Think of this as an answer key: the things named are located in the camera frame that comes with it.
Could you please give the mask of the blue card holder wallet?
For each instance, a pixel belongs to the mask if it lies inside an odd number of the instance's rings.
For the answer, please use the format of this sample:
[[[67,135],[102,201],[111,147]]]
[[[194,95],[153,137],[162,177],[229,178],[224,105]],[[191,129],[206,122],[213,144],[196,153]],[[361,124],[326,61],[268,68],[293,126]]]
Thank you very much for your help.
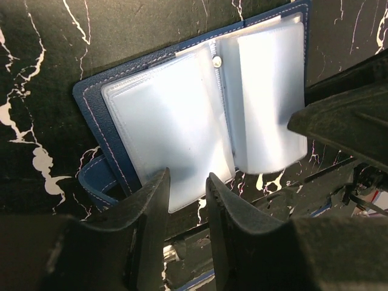
[[[303,159],[287,128],[305,106],[310,1],[293,1],[78,82],[73,97],[102,155],[78,179],[98,209],[170,170],[169,212],[214,173],[274,173]]]

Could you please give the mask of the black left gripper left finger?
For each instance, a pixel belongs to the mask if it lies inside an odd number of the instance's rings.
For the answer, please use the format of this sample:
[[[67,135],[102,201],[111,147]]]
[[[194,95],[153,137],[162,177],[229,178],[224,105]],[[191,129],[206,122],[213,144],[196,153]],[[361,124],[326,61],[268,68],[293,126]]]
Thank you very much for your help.
[[[170,172],[86,221],[1,216],[2,290],[159,290]]]

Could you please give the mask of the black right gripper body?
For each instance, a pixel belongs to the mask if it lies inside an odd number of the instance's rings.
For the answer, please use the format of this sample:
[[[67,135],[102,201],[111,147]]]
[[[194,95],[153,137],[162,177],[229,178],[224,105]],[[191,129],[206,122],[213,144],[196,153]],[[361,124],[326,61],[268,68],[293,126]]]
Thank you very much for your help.
[[[345,186],[355,196],[387,209],[387,174],[353,158],[336,163],[295,182],[283,183],[284,172],[265,180],[238,173],[228,185],[233,193],[270,216],[287,220],[298,216],[352,216],[353,201],[344,203]],[[164,290],[214,290],[207,203],[200,198],[170,215],[164,248]]]

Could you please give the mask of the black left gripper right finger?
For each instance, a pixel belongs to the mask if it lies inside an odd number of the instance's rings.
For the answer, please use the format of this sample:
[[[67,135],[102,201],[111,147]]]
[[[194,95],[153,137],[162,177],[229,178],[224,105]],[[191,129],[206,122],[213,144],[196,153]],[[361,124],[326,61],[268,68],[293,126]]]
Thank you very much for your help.
[[[386,290],[386,218],[280,221],[206,181],[218,290]]]

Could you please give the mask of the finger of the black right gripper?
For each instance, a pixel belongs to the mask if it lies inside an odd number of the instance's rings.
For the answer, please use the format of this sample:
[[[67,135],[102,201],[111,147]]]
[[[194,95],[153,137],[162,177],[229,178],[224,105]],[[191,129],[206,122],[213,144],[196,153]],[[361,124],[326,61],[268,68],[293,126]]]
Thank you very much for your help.
[[[305,89],[305,103],[387,80],[387,50]]]
[[[287,128],[387,172],[387,82],[378,82],[308,105]]]

